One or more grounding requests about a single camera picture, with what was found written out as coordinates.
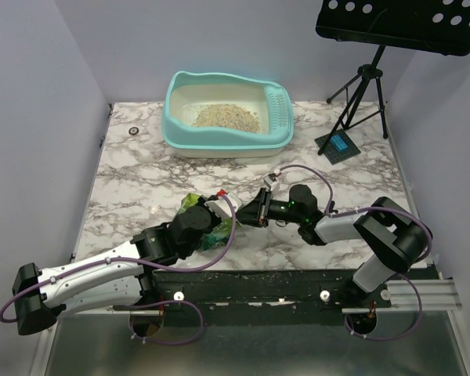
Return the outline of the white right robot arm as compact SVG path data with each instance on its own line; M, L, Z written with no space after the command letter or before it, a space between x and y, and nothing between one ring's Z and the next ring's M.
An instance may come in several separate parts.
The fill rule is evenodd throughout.
M266 227L270 220L294 223L298 234L310 245L324 246L343 240L363 240L373 255L352 275L345 286L345 299L355 307L373 298L373 291L397 273L406 273L425 257L432 233L419 219L387 197L370 207L327 214L307 185L290 188L288 199L273 199L261 188L256 197L237 210L238 222Z

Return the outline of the black music stand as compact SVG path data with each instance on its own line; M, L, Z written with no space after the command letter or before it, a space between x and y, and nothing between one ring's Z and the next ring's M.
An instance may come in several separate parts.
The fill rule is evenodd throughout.
M444 56L470 53L470 1L324 1L316 33L337 42L358 42L378 47L371 63L359 67L356 76L327 99L330 103L360 79L334 130L349 130L363 95L376 82L383 137L388 137L385 101L378 69L387 47L433 52Z

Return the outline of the black plate with blue block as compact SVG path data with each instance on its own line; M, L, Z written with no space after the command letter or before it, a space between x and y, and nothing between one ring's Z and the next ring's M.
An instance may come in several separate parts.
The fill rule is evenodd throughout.
M322 153L331 165L342 163L359 154L360 149L342 129L335 132Z

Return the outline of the green cat litter bag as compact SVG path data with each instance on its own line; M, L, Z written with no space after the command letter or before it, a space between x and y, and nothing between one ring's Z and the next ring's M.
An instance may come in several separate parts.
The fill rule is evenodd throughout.
M201 196L196 193L188 193L182 200L177 214L182 214L186 209L193 207ZM212 250L226 246L232 228L232 219L229 216L223 219L209 234L205 234L201 240L200 251Z

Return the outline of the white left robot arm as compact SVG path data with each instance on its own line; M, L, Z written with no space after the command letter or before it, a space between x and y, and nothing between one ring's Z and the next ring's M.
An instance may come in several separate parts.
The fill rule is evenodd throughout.
M18 334L37 334L60 317L103 308L133 306L150 309L158 291L146 282L156 269L176 271L179 260L198 250L206 235L230 220L228 240L234 239L240 207L226 195L199 200L172 221L146 228L131 240L79 262L39 268L30 262L18 269L13 283L13 306Z

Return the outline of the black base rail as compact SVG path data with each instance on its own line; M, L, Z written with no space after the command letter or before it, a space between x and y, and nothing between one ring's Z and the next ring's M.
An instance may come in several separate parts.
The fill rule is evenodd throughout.
M143 310L164 303L167 326L189 327L202 316L207 326L340 325L343 310L367 313L388 308L385 284L371 293L353 283L351 269L238 270L174 273L156 270L139 277Z

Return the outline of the teal and white litter box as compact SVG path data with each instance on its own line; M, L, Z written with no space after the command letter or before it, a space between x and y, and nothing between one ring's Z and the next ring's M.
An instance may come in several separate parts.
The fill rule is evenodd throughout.
M203 106L220 103L235 104L255 113L259 132L193 126ZM275 82L182 70L169 84L161 131L164 141L184 157L269 157L291 141L294 115L287 90Z

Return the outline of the beige cat litter pile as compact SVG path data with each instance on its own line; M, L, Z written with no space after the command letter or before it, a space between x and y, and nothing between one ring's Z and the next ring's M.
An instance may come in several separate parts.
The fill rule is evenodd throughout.
M251 133L258 133L260 130L259 120L255 113L235 104L224 103L203 106L193 126L229 128Z

